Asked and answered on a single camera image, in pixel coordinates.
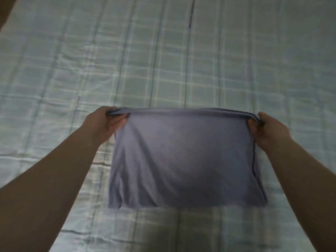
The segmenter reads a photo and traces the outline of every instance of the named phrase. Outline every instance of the plaid pattern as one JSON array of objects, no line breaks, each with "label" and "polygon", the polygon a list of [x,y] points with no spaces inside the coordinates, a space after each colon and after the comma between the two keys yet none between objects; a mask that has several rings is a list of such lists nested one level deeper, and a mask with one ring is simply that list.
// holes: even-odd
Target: plaid pattern
[{"label": "plaid pattern", "polygon": [[[0,185],[101,105],[273,115],[336,171],[334,0],[18,0],[0,35]],[[111,210],[101,146],[52,251],[313,251],[264,153],[269,206]]]}]

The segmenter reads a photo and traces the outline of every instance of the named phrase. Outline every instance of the folded garment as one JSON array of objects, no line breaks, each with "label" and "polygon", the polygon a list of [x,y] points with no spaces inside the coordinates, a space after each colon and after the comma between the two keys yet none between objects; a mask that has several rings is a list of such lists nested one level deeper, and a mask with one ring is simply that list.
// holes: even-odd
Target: folded garment
[{"label": "folded garment", "polygon": [[247,119],[222,108],[121,108],[115,133],[110,208],[177,209],[265,206],[255,143]]}]

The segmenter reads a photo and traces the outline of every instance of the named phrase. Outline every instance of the bare skin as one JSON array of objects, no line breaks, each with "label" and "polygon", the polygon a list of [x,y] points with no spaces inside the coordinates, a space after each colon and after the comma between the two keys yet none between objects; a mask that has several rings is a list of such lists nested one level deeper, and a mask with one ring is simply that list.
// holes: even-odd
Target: bare skin
[{"label": "bare skin", "polygon": [[336,175],[294,142],[288,128],[260,112],[265,123],[248,124],[258,146],[270,160],[283,191],[318,252],[336,247]]},{"label": "bare skin", "polygon": [[49,251],[78,195],[98,147],[125,122],[111,107],[82,126],[37,164],[0,189],[0,250]]},{"label": "bare skin", "polygon": [[[107,118],[111,107],[83,125],[32,168],[0,189],[0,248],[48,251],[78,195],[99,145],[125,122]],[[295,143],[285,125],[259,113],[263,127],[248,124],[279,179],[300,224],[318,252],[336,246],[336,175]]]}]

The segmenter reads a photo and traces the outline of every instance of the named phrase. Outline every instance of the person's right arm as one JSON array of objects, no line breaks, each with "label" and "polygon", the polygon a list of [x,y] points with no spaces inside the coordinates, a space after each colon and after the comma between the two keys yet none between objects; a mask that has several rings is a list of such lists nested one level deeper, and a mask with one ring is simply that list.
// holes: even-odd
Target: person's right arm
[{"label": "person's right arm", "polygon": [[299,223],[318,252],[336,248],[336,175],[299,144],[288,128],[259,113],[264,126],[249,120],[258,146],[264,150]]}]

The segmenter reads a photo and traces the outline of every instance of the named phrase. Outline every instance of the forearm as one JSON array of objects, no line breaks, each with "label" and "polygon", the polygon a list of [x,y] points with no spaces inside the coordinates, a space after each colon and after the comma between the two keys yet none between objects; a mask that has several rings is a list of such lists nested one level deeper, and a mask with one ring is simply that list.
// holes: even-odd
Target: forearm
[{"label": "forearm", "polygon": [[267,152],[293,211],[317,251],[336,247],[336,175],[288,140]]},{"label": "forearm", "polygon": [[50,249],[98,146],[90,134],[80,128],[0,189],[0,244],[4,251]]}]

